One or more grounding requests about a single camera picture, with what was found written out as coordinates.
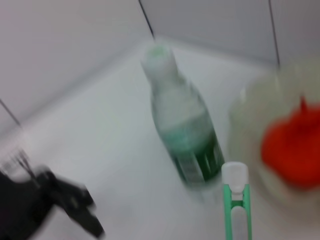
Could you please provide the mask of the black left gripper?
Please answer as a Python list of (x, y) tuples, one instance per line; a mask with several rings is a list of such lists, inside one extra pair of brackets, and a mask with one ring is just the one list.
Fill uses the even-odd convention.
[(0, 238), (27, 240), (55, 205), (93, 237), (104, 235), (100, 221), (90, 211), (95, 202), (87, 188), (45, 170), (31, 171), (22, 181), (0, 174)]

